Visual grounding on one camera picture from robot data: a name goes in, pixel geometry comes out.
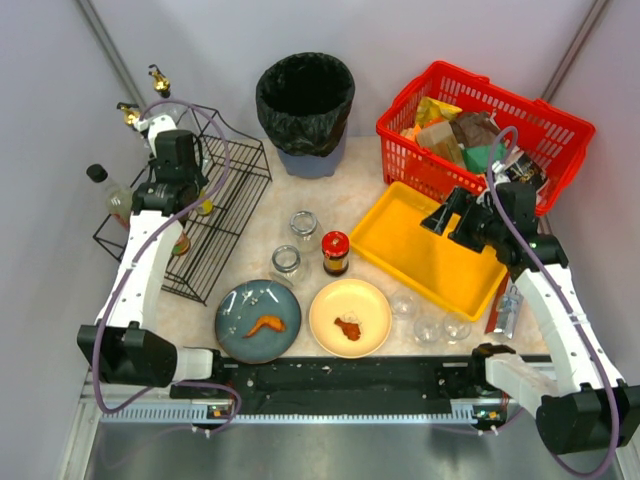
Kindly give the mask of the small yellow seasoning bottle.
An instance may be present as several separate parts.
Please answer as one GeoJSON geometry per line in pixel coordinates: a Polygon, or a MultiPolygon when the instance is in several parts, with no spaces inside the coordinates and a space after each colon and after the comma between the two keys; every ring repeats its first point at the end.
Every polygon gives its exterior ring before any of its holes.
{"type": "Polygon", "coordinates": [[[196,213],[200,216],[208,216],[214,210],[213,203],[210,199],[204,200],[197,208],[196,213]]]}

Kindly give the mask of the black-capped dark sauce bottle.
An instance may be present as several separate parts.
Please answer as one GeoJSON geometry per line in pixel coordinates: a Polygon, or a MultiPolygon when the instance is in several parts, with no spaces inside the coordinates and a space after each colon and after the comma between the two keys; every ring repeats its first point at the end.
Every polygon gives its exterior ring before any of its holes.
{"type": "Polygon", "coordinates": [[[116,182],[101,164],[92,164],[86,169],[89,179],[103,189],[106,208],[124,229],[130,229],[132,190],[116,182]]]}

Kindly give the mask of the red-brown sauce bottle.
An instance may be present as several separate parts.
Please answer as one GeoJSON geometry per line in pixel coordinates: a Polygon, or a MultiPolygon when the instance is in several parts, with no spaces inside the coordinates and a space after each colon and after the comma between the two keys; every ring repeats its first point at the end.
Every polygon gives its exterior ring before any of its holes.
{"type": "Polygon", "coordinates": [[[191,248],[191,241],[185,231],[182,231],[178,240],[172,248],[172,254],[174,256],[182,256],[186,254],[191,248]]]}

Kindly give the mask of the gold-capped glass bottle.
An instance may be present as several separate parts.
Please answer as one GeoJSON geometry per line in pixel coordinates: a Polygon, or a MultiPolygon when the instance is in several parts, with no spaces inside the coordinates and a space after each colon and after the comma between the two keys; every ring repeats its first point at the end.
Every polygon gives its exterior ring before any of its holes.
{"type": "MultiPolygon", "coordinates": [[[[163,100],[173,100],[171,93],[171,82],[161,72],[156,64],[148,66],[148,75],[152,77],[153,89],[163,100]]],[[[163,104],[156,108],[158,113],[169,115],[176,126],[183,129],[189,129],[188,109],[179,104],[163,104]]]]}
{"type": "Polygon", "coordinates": [[[118,102],[116,109],[123,114],[125,125],[134,131],[142,139],[144,146],[150,150],[149,129],[151,121],[140,118],[141,112],[139,106],[134,103],[118,102]]]}

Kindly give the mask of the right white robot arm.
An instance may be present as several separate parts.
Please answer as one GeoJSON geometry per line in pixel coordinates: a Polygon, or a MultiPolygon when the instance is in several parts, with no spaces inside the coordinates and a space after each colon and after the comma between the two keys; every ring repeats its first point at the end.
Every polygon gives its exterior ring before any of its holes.
{"type": "Polygon", "coordinates": [[[457,186],[421,225],[481,253],[491,247],[531,308],[555,376],[513,349],[485,343],[472,354],[478,385],[501,390],[531,414],[555,455],[626,446],[639,428],[639,388],[630,385],[598,342],[577,297],[559,240],[538,230],[533,186],[500,181],[480,194],[457,186]]]}

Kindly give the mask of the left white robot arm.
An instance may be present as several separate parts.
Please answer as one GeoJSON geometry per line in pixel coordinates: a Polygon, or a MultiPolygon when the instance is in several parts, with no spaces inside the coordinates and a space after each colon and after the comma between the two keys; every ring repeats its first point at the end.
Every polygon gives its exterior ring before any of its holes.
{"type": "Polygon", "coordinates": [[[214,353],[178,347],[156,334],[157,301],[175,244],[191,210],[203,204],[207,182],[194,133],[169,114],[138,120],[152,151],[150,178],[132,197],[128,240],[117,277],[92,325],[83,325],[77,344],[98,382],[166,387],[209,378],[214,353]]]}

